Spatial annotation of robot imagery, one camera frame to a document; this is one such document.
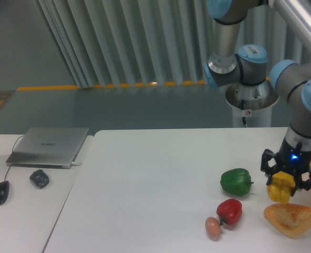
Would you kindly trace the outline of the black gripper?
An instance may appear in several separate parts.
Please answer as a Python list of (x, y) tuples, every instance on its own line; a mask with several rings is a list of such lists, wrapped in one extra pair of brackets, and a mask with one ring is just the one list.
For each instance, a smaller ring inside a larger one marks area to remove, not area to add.
[[(293, 197), (297, 190), (311, 189), (311, 151), (302, 150), (303, 146), (297, 142), (295, 146), (290, 145), (283, 139), (281, 147), (277, 153), (265, 149), (261, 156), (260, 170), (265, 173), (267, 178), (266, 186), (272, 182), (273, 175), (279, 171), (293, 176), (295, 185), (290, 196)], [(274, 160), (274, 166), (269, 165), (269, 161)], [(302, 174), (308, 173), (309, 178), (304, 181)]]

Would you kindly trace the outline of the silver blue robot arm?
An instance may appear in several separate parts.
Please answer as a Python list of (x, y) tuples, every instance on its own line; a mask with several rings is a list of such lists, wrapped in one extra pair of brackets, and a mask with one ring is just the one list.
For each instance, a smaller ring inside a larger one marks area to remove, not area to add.
[[(268, 5), (277, 11), (311, 53), (311, 4), (308, 1), (207, 1), (215, 20), (215, 44), (203, 70), (209, 85), (263, 84), (266, 55), (258, 46), (235, 48), (240, 23), (252, 8)], [(278, 152), (265, 150), (260, 169), (267, 177), (269, 197), (286, 202), (297, 190), (311, 189), (311, 63), (292, 60), (270, 71), (272, 88), (293, 108), (294, 116)]]

